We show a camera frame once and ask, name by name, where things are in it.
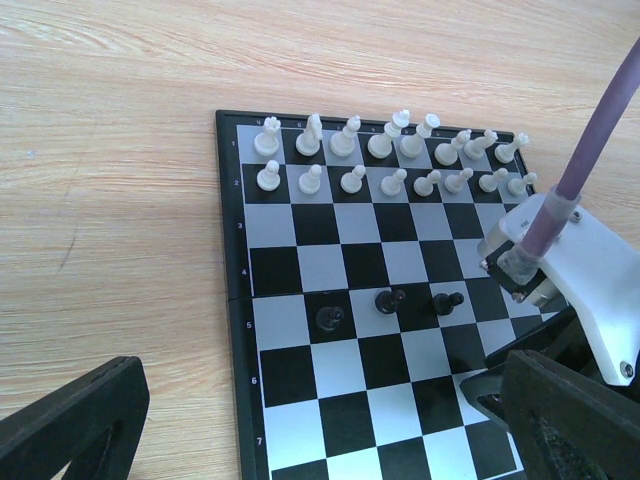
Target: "screw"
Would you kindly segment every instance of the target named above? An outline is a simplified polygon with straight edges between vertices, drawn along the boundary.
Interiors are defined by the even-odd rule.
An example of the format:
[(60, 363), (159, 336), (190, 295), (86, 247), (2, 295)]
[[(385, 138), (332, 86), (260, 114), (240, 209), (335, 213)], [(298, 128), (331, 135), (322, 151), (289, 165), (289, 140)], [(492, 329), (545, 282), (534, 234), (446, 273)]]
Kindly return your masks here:
[(633, 367), (627, 362), (620, 362), (620, 371), (622, 372), (622, 376), (625, 378), (633, 377)]

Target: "white pawn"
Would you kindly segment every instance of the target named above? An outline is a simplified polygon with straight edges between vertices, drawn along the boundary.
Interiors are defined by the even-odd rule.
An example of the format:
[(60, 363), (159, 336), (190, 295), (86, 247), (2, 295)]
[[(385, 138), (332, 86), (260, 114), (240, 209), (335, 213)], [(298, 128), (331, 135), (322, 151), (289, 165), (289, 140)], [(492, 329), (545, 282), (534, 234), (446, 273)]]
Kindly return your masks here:
[(506, 168), (500, 168), (491, 175), (487, 174), (481, 176), (480, 180), (478, 180), (478, 185), (480, 185), (480, 188), (487, 193), (494, 192), (495, 189), (498, 188), (498, 184), (507, 178), (508, 173), (509, 172), (507, 172)]
[(356, 193), (362, 188), (362, 177), (367, 173), (364, 165), (356, 165), (351, 172), (345, 173), (340, 179), (340, 186), (347, 193)]
[(433, 185), (438, 183), (442, 178), (442, 174), (438, 170), (434, 170), (426, 177), (418, 177), (413, 182), (413, 190), (421, 197), (428, 197), (433, 193)]
[(258, 172), (258, 186), (267, 192), (275, 190), (280, 185), (280, 164), (276, 160), (269, 160), (267, 166)]
[(380, 183), (382, 193), (389, 197), (399, 194), (405, 178), (407, 178), (407, 171), (404, 168), (399, 168), (393, 172), (393, 175), (384, 177)]
[(538, 180), (538, 175), (535, 173), (527, 173), (523, 178), (513, 178), (509, 180), (507, 185), (512, 195), (516, 197), (522, 195), (527, 191), (527, 185), (532, 185), (533, 182)]
[(322, 167), (320, 165), (311, 165), (308, 172), (300, 175), (298, 186), (303, 193), (313, 195), (320, 190), (320, 175), (322, 175)]
[(473, 170), (465, 168), (458, 175), (449, 175), (444, 179), (444, 186), (451, 193), (460, 193), (464, 184), (473, 176)]

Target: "black plastic part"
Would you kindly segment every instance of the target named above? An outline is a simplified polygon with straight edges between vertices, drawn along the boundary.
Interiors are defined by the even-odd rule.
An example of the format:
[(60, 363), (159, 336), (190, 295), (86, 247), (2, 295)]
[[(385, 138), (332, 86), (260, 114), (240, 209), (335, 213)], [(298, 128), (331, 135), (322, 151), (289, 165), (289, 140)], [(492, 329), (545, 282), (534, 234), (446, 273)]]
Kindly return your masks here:
[(125, 480), (149, 389), (137, 357), (117, 357), (0, 422), (0, 478)]

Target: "wood grain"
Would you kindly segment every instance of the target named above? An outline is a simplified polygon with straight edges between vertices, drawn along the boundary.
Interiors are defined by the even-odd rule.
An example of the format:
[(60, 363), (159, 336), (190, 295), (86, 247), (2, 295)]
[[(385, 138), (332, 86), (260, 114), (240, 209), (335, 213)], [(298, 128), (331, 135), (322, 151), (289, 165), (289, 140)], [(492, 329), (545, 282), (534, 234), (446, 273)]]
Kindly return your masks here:
[[(546, 190), (638, 35), (635, 0), (0, 0), (0, 417), (116, 355), (131, 478), (238, 478), (214, 112), (525, 131)], [(583, 204), (640, 247), (640, 99)]]

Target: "chessboard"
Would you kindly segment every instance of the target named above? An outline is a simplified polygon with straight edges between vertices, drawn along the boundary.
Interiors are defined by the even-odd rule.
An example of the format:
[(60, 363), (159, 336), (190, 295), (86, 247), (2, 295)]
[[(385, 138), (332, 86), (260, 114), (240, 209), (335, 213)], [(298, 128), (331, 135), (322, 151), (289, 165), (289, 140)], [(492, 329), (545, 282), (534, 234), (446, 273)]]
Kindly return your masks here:
[[(563, 307), (517, 303), (479, 266), (481, 239), (534, 193), (529, 182), (510, 188), (527, 175), (520, 148), (507, 163), (495, 153), (518, 137), (469, 129), (463, 140), (489, 146), (477, 143), (475, 159), (458, 148), (443, 165), (436, 149), (466, 128), (350, 122), (216, 114), (243, 478), (524, 479), (511, 436), (459, 388)], [(340, 147), (352, 139), (346, 156), (333, 135)], [(430, 193), (416, 192), (419, 178)], [(448, 311), (434, 300), (457, 294)]]

